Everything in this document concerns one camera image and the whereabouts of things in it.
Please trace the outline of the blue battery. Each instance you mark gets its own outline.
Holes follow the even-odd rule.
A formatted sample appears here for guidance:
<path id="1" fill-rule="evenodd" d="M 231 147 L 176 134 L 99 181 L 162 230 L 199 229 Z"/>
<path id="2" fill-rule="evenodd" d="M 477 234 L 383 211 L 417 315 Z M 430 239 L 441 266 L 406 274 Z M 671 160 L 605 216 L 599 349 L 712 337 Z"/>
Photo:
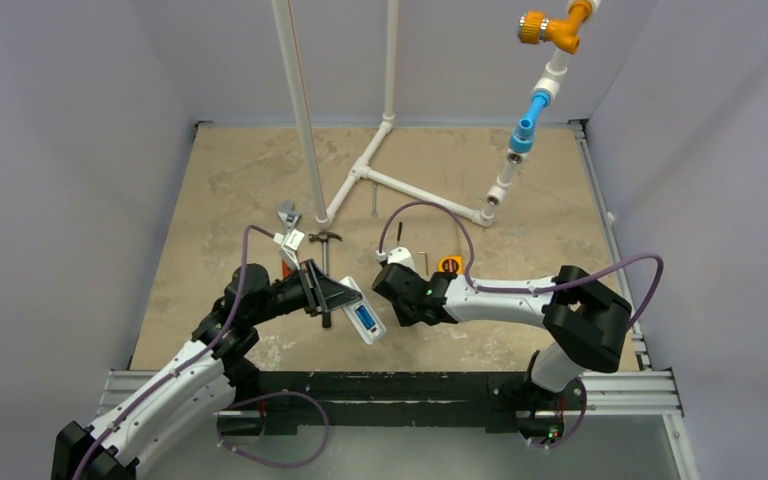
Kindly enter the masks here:
<path id="1" fill-rule="evenodd" d="M 377 328 L 376 321 L 365 306 L 359 306 L 357 308 L 357 315 L 360 318 L 365 329 L 367 329 L 370 332 L 373 332 L 376 330 Z"/>
<path id="2" fill-rule="evenodd" d="M 375 322 L 371 319 L 367 309 L 363 305 L 359 305 L 355 309 L 355 313 L 365 329 L 370 329 L 375 326 Z"/>

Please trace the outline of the white remote control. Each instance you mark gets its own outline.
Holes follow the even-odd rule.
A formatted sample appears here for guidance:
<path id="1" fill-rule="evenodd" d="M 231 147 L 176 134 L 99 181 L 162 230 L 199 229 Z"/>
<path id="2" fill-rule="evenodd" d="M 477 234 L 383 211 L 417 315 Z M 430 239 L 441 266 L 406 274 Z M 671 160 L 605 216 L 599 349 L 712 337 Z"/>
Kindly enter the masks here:
<path id="1" fill-rule="evenodd" d="M 340 280 L 340 283 L 359 294 L 358 300 L 342 308 L 343 313 L 367 345 L 375 344 L 386 335 L 385 324 L 353 277 L 346 276 Z"/>

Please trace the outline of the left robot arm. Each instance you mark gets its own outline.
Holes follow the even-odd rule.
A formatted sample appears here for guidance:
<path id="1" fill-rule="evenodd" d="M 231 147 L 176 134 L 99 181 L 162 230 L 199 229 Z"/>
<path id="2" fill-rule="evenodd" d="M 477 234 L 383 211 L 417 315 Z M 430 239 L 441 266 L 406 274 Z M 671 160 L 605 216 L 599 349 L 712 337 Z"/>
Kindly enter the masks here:
<path id="1" fill-rule="evenodd" d="M 365 300 L 353 280 L 337 281 L 312 260 L 279 280 L 258 264 L 238 267 L 172 360 L 108 413 L 86 426 L 71 422 L 58 433 L 52 478 L 138 479 L 150 458 L 201 417 L 226 407 L 262 410 L 272 396 L 245 357 L 259 340 L 257 325 L 295 311 L 354 311 Z"/>

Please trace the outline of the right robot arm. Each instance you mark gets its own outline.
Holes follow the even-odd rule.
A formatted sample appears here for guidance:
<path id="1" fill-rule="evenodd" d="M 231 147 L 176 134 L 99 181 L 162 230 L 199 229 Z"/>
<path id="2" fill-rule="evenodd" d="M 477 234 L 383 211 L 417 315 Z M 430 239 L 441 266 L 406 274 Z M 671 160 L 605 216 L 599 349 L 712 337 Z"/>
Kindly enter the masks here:
<path id="1" fill-rule="evenodd" d="M 372 289 L 391 303 L 403 327 L 487 320 L 545 329 L 553 341 L 521 381 L 524 399 L 536 407 L 586 370 L 617 372 L 632 313 L 623 297 L 572 265 L 548 277 L 507 281 L 447 272 L 423 279 L 407 266 L 388 264 Z"/>

